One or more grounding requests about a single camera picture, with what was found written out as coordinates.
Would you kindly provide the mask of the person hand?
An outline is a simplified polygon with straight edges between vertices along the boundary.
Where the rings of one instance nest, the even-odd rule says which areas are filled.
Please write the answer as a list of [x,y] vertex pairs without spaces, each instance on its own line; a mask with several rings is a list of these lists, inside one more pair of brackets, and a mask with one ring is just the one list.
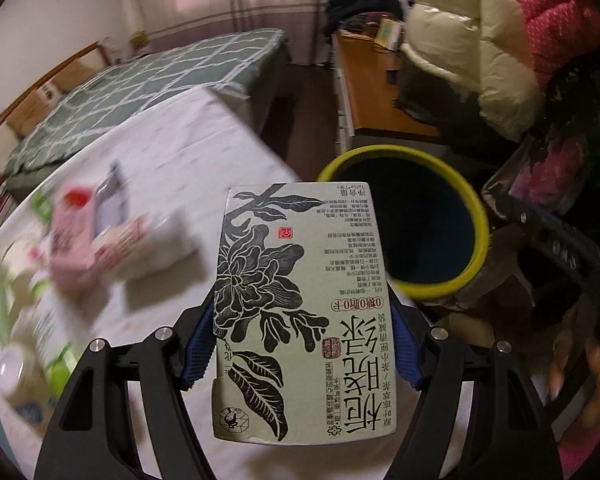
[[576,304],[562,318],[554,339],[553,359],[546,383],[550,406],[565,406],[587,383],[592,390],[572,422],[562,433],[562,440],[582,440],[600,430],[600,316],[589,304]]

